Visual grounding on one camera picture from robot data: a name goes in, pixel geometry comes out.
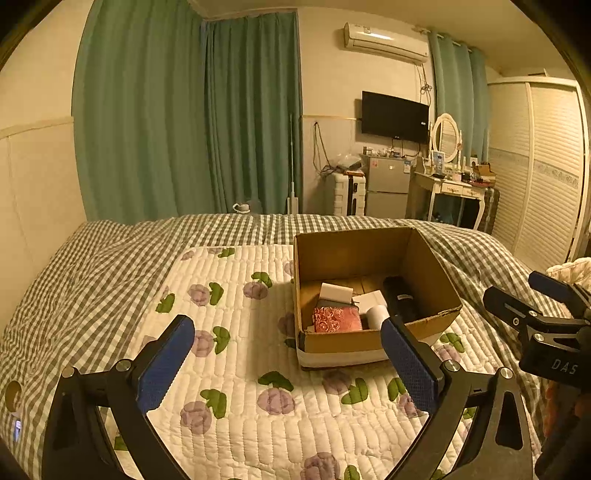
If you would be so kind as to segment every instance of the white paper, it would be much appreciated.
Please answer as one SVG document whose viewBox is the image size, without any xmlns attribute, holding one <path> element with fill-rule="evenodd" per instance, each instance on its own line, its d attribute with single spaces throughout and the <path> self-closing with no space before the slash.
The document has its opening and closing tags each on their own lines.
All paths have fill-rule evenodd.
<svg viewBox="0 0 591 480">
<path fill-rule="evenodd" d="M 364 293 L 363 295 L 356 295 L 353 297 L 353 302 L 359 307 L 360 315 L 365 315 L 371 307 L 375 307 L 376 305 L 387 306 L 386 299 L 379 290 Z"/>
</svg>

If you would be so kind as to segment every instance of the drawer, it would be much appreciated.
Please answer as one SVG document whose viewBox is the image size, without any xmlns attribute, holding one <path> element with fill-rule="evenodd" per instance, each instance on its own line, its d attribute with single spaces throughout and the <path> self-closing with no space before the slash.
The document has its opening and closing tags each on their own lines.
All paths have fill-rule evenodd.
<svg viewBox="0 0 591 480">
<path fill-rule="evenodd" d="M 462 196 L 464 197 L 473 197 L 475 199 L 479 199 L 482 197 L 481 189 L 473 189 L 472 187 L 464 187 L 462 190 Z"/>
<path fill-rule="evenodd" d="M 441 185 L 441 193 L 450 193 L 452 195 L 461 195 L 462 194 L 462 186 L 455 185 L 453 183 L 443 183 Z"/>
</svg>

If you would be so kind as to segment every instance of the fridge door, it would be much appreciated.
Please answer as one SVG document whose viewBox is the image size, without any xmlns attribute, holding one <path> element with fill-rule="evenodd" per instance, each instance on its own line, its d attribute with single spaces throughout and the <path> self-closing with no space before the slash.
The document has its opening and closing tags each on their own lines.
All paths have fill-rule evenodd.
<svg viewBox="0 0 591 480">
<path fill-rule="evenodd" d="M 408 195 L 368 192 L 365 215 L 376 218 L 405 218 Z"/>
<path fill-rule="evenodd" d="M 404 159 L 370 157 L 368 170 L 369 192 L 408 193 L 410 163 L 405 168 Z"/>
</svg>

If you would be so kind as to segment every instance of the blue gripper pad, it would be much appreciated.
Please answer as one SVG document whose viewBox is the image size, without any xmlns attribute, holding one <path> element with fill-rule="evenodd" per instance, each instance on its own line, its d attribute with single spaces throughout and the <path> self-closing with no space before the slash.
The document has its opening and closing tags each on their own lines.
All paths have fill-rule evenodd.
<svg viewBox="0 0 591 480">
<path fill-rule="evenodd" d="M 382 347 L 404 382 L 417 408 L 433 415 L 437 410 L 437 380 L 423 364 L 414 348 L 390 319 L 382 322 Z"/>
<path fill-rule="evenodd" d="M 183 317 L 181 322 L 138 380 L 138 407 L 143 415 L 160 406 L 195 341 L 193 321 L 180 316 Z"/>
</svg>

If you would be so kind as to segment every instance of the television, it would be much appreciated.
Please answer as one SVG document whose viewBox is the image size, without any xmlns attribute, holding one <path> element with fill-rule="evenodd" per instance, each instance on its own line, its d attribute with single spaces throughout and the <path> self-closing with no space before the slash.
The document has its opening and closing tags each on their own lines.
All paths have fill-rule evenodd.
<svg viewBox="0 0 591 480">
<path fill-rule="evenodd" d="M 428 143 L 429 107 L 382 93 L 363 92 L 361 133 Z"/>
</svg>

